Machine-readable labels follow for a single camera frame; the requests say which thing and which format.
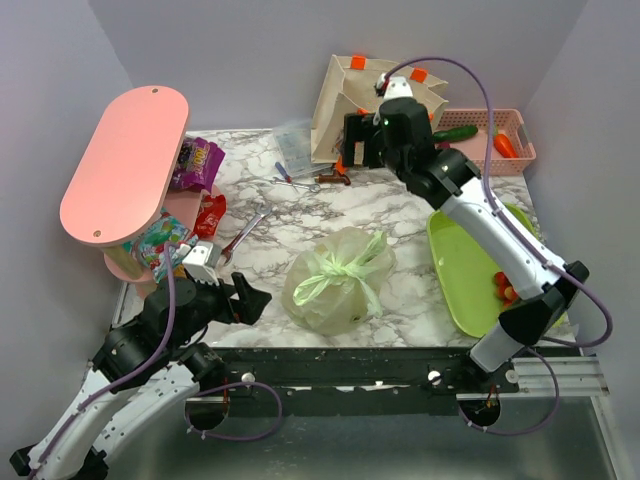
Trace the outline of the beige tote bag orange handles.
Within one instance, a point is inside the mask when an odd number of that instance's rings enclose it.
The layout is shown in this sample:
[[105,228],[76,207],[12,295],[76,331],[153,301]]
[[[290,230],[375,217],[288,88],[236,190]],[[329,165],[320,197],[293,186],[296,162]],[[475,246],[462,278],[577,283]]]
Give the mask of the beige tote bag orange handles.
[[[339,161],[344,116],[349,113],[373,113],[382,102],[374,85],[396,63],[364,56],[331,57],[311,122],[310,153],[314,164]],[[443,95],[448,82],[420,67],[404,67],[397,73],[407,79],[416,100],[424,104],[430,124],[436,128],[448,101]]]

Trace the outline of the pale green plastic grocery bag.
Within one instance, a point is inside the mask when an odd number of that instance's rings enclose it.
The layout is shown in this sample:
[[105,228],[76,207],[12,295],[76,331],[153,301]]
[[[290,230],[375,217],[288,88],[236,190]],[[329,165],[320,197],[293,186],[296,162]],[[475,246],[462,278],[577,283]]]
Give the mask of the pale green plastic grocery bag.
[[380,292],[395,264],[385,232],[345,227],[294,260],[281,304],[302,328],[324,336],[349,333],[382,316]]

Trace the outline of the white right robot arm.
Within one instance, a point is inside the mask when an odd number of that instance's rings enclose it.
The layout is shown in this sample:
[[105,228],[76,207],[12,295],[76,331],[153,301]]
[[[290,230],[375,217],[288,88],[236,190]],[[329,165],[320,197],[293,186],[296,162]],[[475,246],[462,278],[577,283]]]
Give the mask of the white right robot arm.
[[511,281],[518,300],[470,350],[460,379],[480,392],[496,370],[526,346],[535,345],[566,312],[589,276],[586,266],[565,262],[545,250],[511,212],[485,188],[480,170],[461,151],[436,147],[427,109],[412,97],[383,102],[376,113],[344,117],[342,162],[386,167],[407,190],[462,227]]

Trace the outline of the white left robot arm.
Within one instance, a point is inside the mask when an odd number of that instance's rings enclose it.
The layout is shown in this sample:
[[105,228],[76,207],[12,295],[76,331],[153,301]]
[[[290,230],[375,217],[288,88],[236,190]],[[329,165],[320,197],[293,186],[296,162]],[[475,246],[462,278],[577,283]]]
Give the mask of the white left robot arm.
[[103,479],[108,458],[161,412],[192,395],[242,386],[194,336],[210,322],[254,325],[272,297],[240,273],[233,282],[164,278],[142,311],[109,331],[80,390],[52,430],[10,457],[26,479]]

